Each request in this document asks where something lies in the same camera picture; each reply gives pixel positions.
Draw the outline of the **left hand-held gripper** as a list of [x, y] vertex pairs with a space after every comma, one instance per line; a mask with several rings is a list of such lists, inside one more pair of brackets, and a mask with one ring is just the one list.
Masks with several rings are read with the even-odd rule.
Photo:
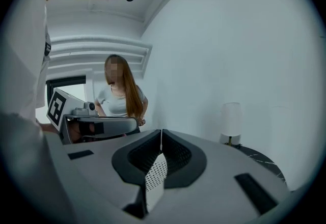
[[93, 102], [85, 102], [55, 89], [46, 114], [64, 145], [74, 143], [71, 126], [76, 126], [81, 138], [77, 142], [95, 142], [122, 137], [139, 126], [135, 118], [99, 117]]

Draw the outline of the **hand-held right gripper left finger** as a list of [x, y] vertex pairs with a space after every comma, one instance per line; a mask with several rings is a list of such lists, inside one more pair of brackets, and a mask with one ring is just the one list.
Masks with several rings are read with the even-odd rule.
[[140, 218], [125, 211], [127, 207], [135, 208], [141, 187], [125, 182], [112, 165], [112, 156], [118, 149], [159, 136], [160, 131], [156, 130], [63, 145], [58, 135], [45, 134], [59, 180], [71, 203], [72, 224], [161, 224], [155, 214]]

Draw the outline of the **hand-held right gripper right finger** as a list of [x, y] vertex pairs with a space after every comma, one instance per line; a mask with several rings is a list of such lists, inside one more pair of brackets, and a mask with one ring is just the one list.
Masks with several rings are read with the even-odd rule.
[[235, 148], [168, 130], [161, 142], [180, 169], [166, 178], [147, 224], [247, 224], [290, 194], [279, 177]]

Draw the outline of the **white perforated plastic basket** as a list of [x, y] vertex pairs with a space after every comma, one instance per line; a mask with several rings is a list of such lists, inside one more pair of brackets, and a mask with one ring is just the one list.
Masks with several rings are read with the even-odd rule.
[[150, 213], [164, 193], [164, 182], [168, 175], [166, 158], [162, 152], [161, 130], [149, 140], [149, 169], [145, 175], [145, 197], [147, 212]]

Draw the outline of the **person's left forearm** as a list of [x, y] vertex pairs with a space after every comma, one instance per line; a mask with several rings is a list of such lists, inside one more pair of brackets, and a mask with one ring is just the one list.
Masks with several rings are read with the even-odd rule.
[[36, 123], [41, 127], [43, 132], [52, 132], [57, 134], [56, 128], [51, 123], [48, 124], [40, 123], [37, 119], [36, 119]]

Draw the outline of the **white table lamp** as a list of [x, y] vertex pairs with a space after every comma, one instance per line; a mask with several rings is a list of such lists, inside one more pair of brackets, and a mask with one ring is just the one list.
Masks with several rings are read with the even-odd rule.
[[229, 146], [232, 146], [232, 137], [242, 134], [242, 110], [238, 102], [225, 103], [221, 110], [221, 134], [227, 136]]

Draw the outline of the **person's white shirt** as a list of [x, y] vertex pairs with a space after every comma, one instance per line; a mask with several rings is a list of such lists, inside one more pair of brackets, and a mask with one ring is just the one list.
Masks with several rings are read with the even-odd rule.
[[0, 111], [35, 122], [44, 105], [46, 0], [15, 0], [0, 28]]

